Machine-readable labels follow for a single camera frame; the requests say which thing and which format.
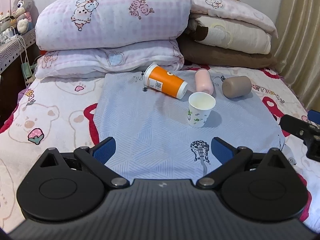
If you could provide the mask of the pink floral pillow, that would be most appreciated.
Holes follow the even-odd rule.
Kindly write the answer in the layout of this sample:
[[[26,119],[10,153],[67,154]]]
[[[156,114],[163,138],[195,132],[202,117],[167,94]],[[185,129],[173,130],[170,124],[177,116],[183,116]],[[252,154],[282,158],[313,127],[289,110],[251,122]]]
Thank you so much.
[[[237,0],[192,0],[194,14],[238,20],[255,25],[273,37],[278,37],[276,26],[262,12]]]

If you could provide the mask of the light blue cloth mat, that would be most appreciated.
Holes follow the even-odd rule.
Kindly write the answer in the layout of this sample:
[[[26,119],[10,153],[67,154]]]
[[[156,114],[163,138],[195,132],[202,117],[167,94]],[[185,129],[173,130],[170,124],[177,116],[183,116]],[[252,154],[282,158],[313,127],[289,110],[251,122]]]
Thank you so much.
[[[282,130],[257,94],[226,98],[221,89],[226,76],[222,74],[211,74],[216,106],[204,126],[190,126],[188,98],[196,90],[195,74],[178,71],[177,75],[188,83],[182,99],[145,88],[140,72],[105,76],[94,123],[100,140],[113,137],[116,141],[107,167],[129,181],[196,181],[221,165],[223,157],[211,145],[215,137],[260,153],[284,147]]]

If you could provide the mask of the orange paper cup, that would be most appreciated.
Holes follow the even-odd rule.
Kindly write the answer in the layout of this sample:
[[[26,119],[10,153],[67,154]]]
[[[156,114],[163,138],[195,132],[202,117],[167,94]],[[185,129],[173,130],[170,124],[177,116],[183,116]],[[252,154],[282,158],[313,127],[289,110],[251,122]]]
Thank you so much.
[[[177,99],[184,97],[188,85],[180,77],[156,64],[152,64],[146,69],[143,82],[144,86]]]

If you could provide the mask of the cream folded blanket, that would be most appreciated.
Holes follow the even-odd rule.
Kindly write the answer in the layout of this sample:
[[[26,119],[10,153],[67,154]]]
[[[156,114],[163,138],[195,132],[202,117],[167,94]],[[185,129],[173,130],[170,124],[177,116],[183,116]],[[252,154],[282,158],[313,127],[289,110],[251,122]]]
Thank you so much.
[[[208,46],[248,54],[266,55],[271,51],[271,36],[263,29],[246,22],[192,14],[188,29],[194,41]]]

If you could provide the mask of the brown pillow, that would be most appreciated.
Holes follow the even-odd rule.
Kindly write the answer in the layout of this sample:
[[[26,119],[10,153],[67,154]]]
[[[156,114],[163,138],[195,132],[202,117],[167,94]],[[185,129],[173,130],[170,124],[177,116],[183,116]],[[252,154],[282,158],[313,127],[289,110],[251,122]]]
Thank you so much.
[[[200,44],[183,37],[178,38],[177,43],[184,59],[195,64],[262,69],[277,63],[272,54],[247,54]]]

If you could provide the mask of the bedside table with cloth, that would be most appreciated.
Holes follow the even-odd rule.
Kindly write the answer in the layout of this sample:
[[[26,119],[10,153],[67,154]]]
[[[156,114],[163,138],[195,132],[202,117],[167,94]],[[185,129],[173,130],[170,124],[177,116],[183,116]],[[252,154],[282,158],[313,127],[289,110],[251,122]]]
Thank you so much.
[[[1,45],[1,123],[17,105],[18,94],[27,86],[27,72],[40,52],[35,30],[14,35]]]

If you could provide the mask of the taupe plastic cup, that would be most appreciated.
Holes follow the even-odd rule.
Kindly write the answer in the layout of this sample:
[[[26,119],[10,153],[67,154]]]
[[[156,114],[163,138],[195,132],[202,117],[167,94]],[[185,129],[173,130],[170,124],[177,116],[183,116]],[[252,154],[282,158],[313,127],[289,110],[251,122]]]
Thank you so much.
[[[229,99],[247,96],[252,90],[252,83],[246,76],[226,78],[222,83],[222,92]]]

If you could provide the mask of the pink checkered folded quilt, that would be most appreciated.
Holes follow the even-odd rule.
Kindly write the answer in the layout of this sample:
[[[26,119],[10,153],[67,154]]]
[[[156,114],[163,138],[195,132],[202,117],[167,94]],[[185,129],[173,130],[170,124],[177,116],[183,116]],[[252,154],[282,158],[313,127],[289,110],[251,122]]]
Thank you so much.
[[[45,51],[35,76],[100,77],[155,63],[183,67],[176,39],[191,0],[57,0],[39,15],[36,43]]]

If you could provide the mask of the white leaf-print paper cup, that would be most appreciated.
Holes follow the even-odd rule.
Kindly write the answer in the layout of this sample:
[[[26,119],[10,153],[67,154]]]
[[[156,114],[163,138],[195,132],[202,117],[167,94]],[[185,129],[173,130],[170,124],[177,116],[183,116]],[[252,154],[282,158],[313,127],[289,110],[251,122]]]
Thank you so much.
[[[195,92],[188,99],[188,124],[193,127],[202,127],[216,105],[215,98],[205,92]]]

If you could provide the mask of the pink plastic cup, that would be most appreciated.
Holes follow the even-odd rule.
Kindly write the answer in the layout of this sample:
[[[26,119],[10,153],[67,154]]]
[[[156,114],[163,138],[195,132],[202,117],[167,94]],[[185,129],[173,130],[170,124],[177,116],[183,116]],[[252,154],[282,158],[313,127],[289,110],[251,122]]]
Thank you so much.
[[[210,77],[210,72],[206,69],[199,69],[195,73],[195,85],[197,92],[204,92],[212,95],[214,86]]]

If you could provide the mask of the beige curtain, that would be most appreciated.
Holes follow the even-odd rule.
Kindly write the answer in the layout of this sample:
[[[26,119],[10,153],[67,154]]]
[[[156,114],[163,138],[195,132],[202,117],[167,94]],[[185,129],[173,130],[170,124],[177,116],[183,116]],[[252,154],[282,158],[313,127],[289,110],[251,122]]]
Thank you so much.
[[[305,108],[319,110],[319,0],[281,0],[276,71]]]

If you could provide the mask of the grey plush bunny toy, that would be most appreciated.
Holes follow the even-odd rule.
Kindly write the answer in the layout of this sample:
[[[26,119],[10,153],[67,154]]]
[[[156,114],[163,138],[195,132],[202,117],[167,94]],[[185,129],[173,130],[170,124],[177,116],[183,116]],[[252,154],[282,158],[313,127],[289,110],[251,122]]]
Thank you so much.
[[[12,16],[17,22],[19,34],[25,34],[33,28],[31,9],[33,0],[14,0],[12,6]]]

